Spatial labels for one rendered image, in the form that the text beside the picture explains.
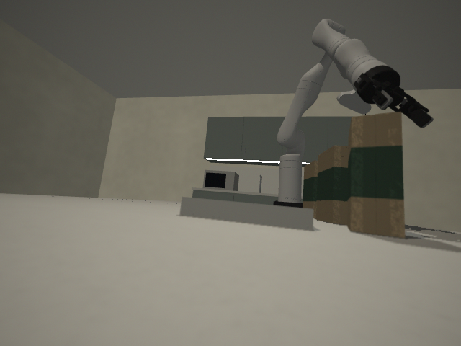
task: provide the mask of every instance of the gray upper cabinet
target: gray upper cabinet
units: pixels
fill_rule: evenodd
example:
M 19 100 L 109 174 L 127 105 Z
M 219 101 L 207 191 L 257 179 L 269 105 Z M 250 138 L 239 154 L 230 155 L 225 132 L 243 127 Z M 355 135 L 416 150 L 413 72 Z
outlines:
M 241 159 L 243 117 L 209 117 L 206 159 Z
M 243 123 L 242 159 L 279 161 L 285 147 L 277 142 L 283 117 L 245 117 Z
M 287 149 L 277 142 L 285 117 L 209 117 L 205 158 L 279 161 Z M 351 117 L 301 117 L 305 135 L 303 162 L 312 162 L 332 146 L 347 146 Z

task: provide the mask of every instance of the white floor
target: white floor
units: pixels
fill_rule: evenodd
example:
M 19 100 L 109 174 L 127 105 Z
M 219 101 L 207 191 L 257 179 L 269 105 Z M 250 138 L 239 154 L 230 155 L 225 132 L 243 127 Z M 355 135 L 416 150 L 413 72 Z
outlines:
M 0 345 L 461 345 L 456 240 L 179 209 L 0 194 Z

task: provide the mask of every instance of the wall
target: wall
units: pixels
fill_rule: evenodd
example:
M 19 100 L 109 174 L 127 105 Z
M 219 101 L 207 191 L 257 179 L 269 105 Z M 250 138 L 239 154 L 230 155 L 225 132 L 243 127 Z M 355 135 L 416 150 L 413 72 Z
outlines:
M 459 231 L 461 89 L 407 92 L 429 108 L 434 122 L 421 129 L 403 116 L 406 224 Z M 305 116 L 355 116 L 336 101 L 337 94 L 321 93 Z M 239 189 L 249 192 L 259 191 L 261 174 L 262 192 L 277 194 L 275 167 L 211 164 L 203 158 L 207 118 L 285 116 L 293 96 L 117 99 L 99 196 L 180 202 L 192 196 L 193 187 L 202 187 L 206 169 L 238 172 Z M 373 105 L 369 114 L 382 112 L 389 110 Z
M 0 193 L 97 197 L 115 98 L 0 21 Z

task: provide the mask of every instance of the beige wall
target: beige wall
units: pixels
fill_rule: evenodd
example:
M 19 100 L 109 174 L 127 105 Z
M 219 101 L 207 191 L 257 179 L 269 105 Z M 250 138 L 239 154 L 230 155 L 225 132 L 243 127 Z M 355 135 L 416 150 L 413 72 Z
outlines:
M 97 197 L 114 107 L 0 21 L 0 193 Z
M 403 115 L 406 224 L 460 231 L 461 89 L 408 91 L 434 122 Z M 304 116 L 355 116 L 338 93 L 321 93 Z M 278 168 L 210 164 L 203 159 L 208 117 L 285 116 L 294 94 L 117 99 L 99 196 L 180 202 L 202 187 L 206 169 L 241 175 L 239 190 L 278 193 Z M 375 105 L 369 114 L 382 111 Z

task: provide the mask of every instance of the ceiling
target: ceiling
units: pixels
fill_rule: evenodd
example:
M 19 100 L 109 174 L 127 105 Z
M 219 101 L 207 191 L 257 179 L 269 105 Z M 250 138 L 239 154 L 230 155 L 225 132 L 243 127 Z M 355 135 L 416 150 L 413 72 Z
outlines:
M 324 18 L 403 89 L 461 89 L 457 1 L 0 2 L 1 20 L 117 98 L 294 93 L 323 56 L 311 37 Z M 322 92 L 346 90 L 332 64 Z

